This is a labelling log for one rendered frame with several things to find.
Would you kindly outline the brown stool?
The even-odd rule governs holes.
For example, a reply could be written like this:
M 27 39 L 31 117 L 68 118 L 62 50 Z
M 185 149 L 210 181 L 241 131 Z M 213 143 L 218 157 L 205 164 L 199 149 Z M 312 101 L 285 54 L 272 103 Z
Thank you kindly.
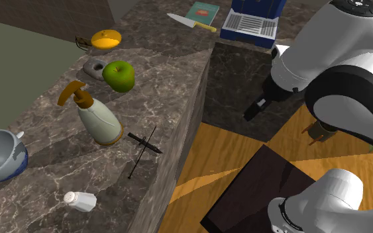
M 305 132 L 307 132 L 309 137 L 313 139 L 313 141 L 309 143 L 311 146 L 316 142 L 324 142 L 334 136 L 337 132 L 337 128 L 321 122 L 320 120 L 316 120 L 314 123 L 311 123 L 308 127 L 303 129 L 301 133 L 303 134 Z

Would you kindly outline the teal book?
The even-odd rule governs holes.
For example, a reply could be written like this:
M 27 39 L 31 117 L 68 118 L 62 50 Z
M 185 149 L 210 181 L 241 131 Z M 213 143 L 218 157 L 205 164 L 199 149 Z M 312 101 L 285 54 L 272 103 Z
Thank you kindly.
M 218 10 L 219 6 L 217 5 L 196 1 L 187 12 L 186 18 L 203 24 L 211 25 Z

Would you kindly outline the black dagger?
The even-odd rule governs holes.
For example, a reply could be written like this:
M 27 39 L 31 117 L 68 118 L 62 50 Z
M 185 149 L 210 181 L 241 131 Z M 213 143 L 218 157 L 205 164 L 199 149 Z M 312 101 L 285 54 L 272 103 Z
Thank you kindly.
M 153 152 L 156 152 L 156 153 L 159 153 L 159 154 L 162 153 L 162 151 L 159 150 L 156 146 L 154 146 L 154 145 L 150 144 L 149 142 L 147 142 L 145 137 L 139 138 L 138 136 L 132 134 L 131 132 L 128 133 L 128 136 L 131 137 L 132 139 L 138 141 L 139 145 L 144 145 L 147 148 L 151 149 Z

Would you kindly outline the thin black stick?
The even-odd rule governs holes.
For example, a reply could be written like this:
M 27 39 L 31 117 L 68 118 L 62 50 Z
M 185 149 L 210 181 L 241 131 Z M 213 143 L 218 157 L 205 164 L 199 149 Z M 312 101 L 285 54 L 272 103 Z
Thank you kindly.
M 154 132 L 155 132 L 155 130 L 156 130 L 156 127 L 157 127 L 157 126 L 154 127 L 154 129 L 153 129 L 152 133 L 150 134 L 148 140 L 145 142 L 145 144 L 144 144 L 144 148 L 142 149 L 142 152 L 140 153 L 140 155 L 139 155 L 139 157 L 138 157 L 138 159 L 137 159 L 137 161 L 136 161 L 136 163 L 135 163 L 135 165 L 134 165 L 132 171 L 130 172 L 130 174 L 129 174 L 129 176 L 128 176 L 128 179 L 131 179 L 132 174 L 134 173 L 134 171 L 135 171 L 135 169 L 136 169 L 136 167 L 137 167 L 137 165 L 138 165 L 138 163 L 139 163 L 139 161 L 140 161 L 140 159 L 141 159 L 141 157 L 142 157 L 142 155 L 143 155 L 145 149 L 148 147 L 147 145 L 150 144 L 149 141 L 150 141 L 150 139 L 152 138 L 152 135 L 154 134 Z

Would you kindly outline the green apple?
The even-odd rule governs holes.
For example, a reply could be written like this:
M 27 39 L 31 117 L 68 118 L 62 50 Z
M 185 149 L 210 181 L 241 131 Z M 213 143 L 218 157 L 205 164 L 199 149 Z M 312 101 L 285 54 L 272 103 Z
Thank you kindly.
M 126 93 L 134 87 L 134 68 L 128 62 L 114 61 L 107 64 L 102 76 L 116 92 Z

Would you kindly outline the white pump bottle brown nozzle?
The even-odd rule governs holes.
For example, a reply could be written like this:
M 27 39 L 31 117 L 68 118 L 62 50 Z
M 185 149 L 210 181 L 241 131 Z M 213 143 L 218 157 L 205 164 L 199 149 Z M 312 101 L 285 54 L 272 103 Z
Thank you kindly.
M 93 98 L 89 92 L 82 91 L 83 86 L 85 83 L 80 81 L 70 82 L 61 92 L 57 105 L 63 106 L 74 95 L 78 115 L 95 142 L 103 146 L 114 144 L 123 135 L 123 125 L 106 105 Z

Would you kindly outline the orange dome lid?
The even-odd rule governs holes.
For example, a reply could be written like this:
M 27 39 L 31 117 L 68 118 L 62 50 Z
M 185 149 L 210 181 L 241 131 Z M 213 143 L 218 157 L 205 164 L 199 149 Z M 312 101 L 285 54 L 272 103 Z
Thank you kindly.
M 122 36 L 116 30 L 101 30 L 91 37 L 91 45 L 97 49 L 110 49 L 116 47 L 122 40 Z

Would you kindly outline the white salt shaker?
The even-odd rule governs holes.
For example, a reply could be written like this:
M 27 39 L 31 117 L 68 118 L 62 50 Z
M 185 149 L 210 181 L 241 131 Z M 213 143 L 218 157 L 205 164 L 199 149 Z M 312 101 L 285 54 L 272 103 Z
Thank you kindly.
M 64 202 L 73 209 L 81 212 L 90 212 L 97 202 L 94 194 L 69 191 L 64 195 Z

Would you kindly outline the yellow-handled kitchen knife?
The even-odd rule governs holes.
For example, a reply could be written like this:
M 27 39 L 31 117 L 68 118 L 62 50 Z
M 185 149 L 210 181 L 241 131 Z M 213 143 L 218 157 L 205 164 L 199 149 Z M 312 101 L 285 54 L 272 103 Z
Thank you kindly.
M 215 27 L 209 26 L 207 24 L 200 23 L 198 21 L 194 21 L 194 20 L 176 15 L 176 14 L 173 14 L 173 13 L 167 13 L 167 15 L 169 17 L 171 17 L 172 19 L 178 21 L 179 23 L 182 23 L 182 24 L 184 24 L 184 25 L 186 25 L 190 28 L 193 28 L 195 26 L 199 26 L 199 27 L 204 28 L 206 30 L 209 30 L 211 32 L 216 32 L 217 31 L 217 29 Z

